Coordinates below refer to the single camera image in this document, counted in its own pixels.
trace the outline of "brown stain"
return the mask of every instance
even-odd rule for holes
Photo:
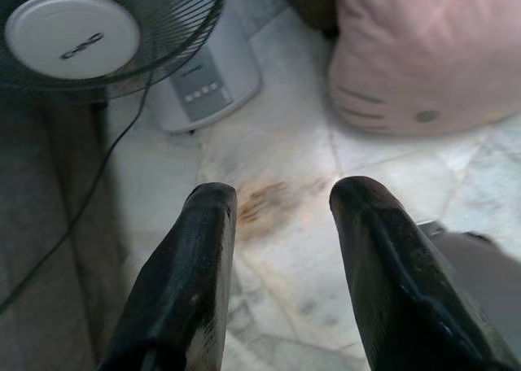
[[[317,179],[308,184],[271,181],[239,190],[238,243],[267,238],[286,225],[303,199],[326,188]]]

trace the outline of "fan logo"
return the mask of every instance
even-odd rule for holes
[[[84,41],[81,43],[78,47],[76,47],[74,50],[67,51],[65,54],[61,55],[60,58],[63,60],[67,60],[72,58],[74,55],[76,55],[78,52],[82,52],[83,50],[86,50],[90,46],[92,46],[94,43],[97,43],[101,39],[105,37],[104,34],[98,32],[92,35],[87,39],[87,41]]]

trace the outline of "black cable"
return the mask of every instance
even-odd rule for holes
[[[31,279],[33,278],[34,274],[38,271],[38,269],[63,245],[65,241],[67,241],[67,238],[71,235],[72,231],[74,230],[77,222],[80,220],[81,216],[83,215],[83,212],[85,209],[89,206],[90,200],[92,199],[92,196],[94,195],[94,192],[98,188],[99,181],[101,180],[101,177],[105,171],[105,168],[107,167],[108,160],[111,158],[112,152],[114,149],[116,149],[116,146],[118,143],[125,137],[128,131],[136,124],[138,119],[141,117],[143,113],[143,109],[145,107],[145,101],[147,100],[148,91],[150,90],[150,87],[152,85],[152,77],[154,76],[153,72],[150,73],[150,76],[147,80],[147,85],[145,86],[145,90],[143,91],[143,95],[141,97],[141,100],[139,102],[139,108],[138,113],[136,116],[132,119],[132,121],[129,123],[129,125],[123,130],[122,133],[116,138],[116,140],[111,144],[111,146],[108,148],[107,153],[105,153],[105,156],[103,157],[103,160],[101,161],[101,164],[99,165],[98,172],[96,173],[96,176],[94,177],[92,184],[90,184],[89,191],[87,192],[87,195],[83,199],[83,202],[81,203],[80,208],[76,212],[76,214],[72,217],[71,221],[68,224],[67,231],[65,231],[65,234],[59,239],[59,241],[27,272],[25,277],[15,286],[14,290],[5,298],[2,303],[0,304],[0,314],[4,313],[6,309],[15,302],[15,300],[24,292],[27,285],[30,283]]]

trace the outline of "electric fan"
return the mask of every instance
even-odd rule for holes
[[[170,122],[169,130],[188,130],[215,120],[215,113],[246,98],[243,92],[253,92],[256,86],[242,88],[232,98],[234,91],[228,88],[222,67],[220,70],[214,63],[220,59],[214,53],[229,54],[228,47],[201,50],[224,2],[0,0],[0,95],[37,103],[48,98],[75,103],[106,101],[141,90],[147,82],[159,82],[195,57],[190,66],[195,65],[193,72],[203,70],[203,75],[199,72],[194,78],[183,72],[181,78],[175,76],[157,89],[152,87],[150,105],[158,110],[159,120],[167,120],[169,112],[187,114],[184,119],[174,117],[177,124]],[[233,31],[224,28],[220,32],[227,36]],[[257,76],[251,54],[242,54],[247,55],[243,58],[246,69]],[[256,78],[251,81],[258,84]]]

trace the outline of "pink cushion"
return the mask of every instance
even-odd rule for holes
[[[521,110],[521,0],[339,0],[332,96],[351,124],[423,135]]]

